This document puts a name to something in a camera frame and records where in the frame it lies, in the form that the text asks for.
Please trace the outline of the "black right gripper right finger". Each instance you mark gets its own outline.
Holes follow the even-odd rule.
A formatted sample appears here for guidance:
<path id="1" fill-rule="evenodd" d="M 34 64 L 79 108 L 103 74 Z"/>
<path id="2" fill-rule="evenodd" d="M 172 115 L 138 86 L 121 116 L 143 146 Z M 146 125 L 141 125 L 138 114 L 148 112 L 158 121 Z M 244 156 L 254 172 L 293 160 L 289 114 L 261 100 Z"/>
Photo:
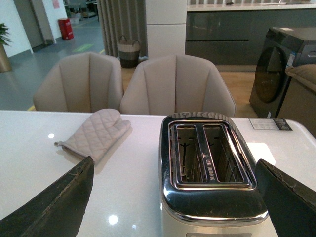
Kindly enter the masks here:
<path id="1" fill-rule="evenodd" d="M 316 192 L 267 161 L 255 167 L 259 192 L 280 237 L 316 235 Z"/>

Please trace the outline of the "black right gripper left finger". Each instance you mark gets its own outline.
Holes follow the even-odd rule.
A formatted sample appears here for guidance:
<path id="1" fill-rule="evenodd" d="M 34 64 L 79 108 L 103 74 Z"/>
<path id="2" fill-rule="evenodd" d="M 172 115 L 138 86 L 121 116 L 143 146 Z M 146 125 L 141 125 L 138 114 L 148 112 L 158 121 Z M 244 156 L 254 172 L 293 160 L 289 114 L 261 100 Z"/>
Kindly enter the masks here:
<path id="1" fill-rule="evenodd" d="M 22 207 L 0 221 L 2 237 L 75 237 L 93 186 L 86 157 Z"/>

